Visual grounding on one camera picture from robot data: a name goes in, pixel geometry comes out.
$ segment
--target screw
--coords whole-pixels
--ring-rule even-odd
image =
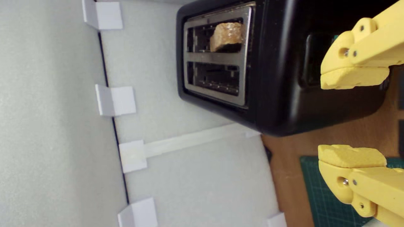
[[[349,185],[348,179],[344,179],[344,181],[342,182],[345,186]]]

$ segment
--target bread slice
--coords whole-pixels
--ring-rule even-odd
[[[210,51],[220,51],[229,44],[241,44],[242,42],[242,24],[221,23],[216,26],[213,36],[210,38]]]

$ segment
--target white foam board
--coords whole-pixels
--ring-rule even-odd
[[[153,196],[159,227],[267,227],[278,213],[259,137],[226,138],[147,159],[125,174],[130,201]]]
[[[126,196],[80,1],[2,1],[0,226],[117,227]]]
[[[115,119],[119,142],[143,140],[147,147],[233,123],[178,96],[180,5],[121,4],[125,29],[101,31],[110,86],[136,91],[137,113]],[[267,227],[279,212],[262,142],[245,133],[148,158],[147,168],[125,178],[130,202],[157,201],[159,227]]]

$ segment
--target white tape strip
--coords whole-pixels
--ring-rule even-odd
[[[95,2],[82,0],[84,22],[98,30],[122,29],[119,2]]]
[[[247,132],[256,131],[241,124],[229,124],[152,143],[146,143],[145,153],[146,157],[150,158],[167,152],[177,151],[187,147],[193,147]]]
[[[114,117],[136,113],[136,103],[132,87],[108,88],[96,84],[95,92],[101,116]]]
[[[118,214],[119,227],[157,227],[154,199],[149,198],[127,206]]]
[[[278,213],[272,218],[268,219],[268,227],[287,227],[285,214]]]
[[[140,170],[147,167],[146,158],[242,134],[249,138],[260,133],[235,123],[152,143],[144,144],[143,140],[122,143],[119,145],[122,169],[124,173]]]

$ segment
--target black line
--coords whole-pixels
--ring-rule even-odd
[[[107,77],[107,68],[105,66],[105,58],[104,58],[104,49],[102,47],[102,39],[101,39],[101,33],[98,32],[98,40],[100,43],[100,49],[101,49],[101,57],[102,57],[102,65],[104,68],[104,76],[105,76],[105,84],[108,87],[108,77]],[[118,141],[118,134],[116,133],[116,126],[115,126],[115,118],[112,118],[112,125],[114,126],[114,133],[115,133],[115,141],[116,141],[116,146],[118,147],[118,155],[119,155],[119,161],[122,162],[121,160],[121,154],[120,154],[120,150],[119,150],[119,141]],[[123,169],[122,169],[122,177],[124,179],[124,186],[125,186],[125,195],[126,195],[126,202],[127,204],[129,204],[129,195],[128,195],[128,188],[126,186],[126,180],[125,180],[125,174],[123,173]]]

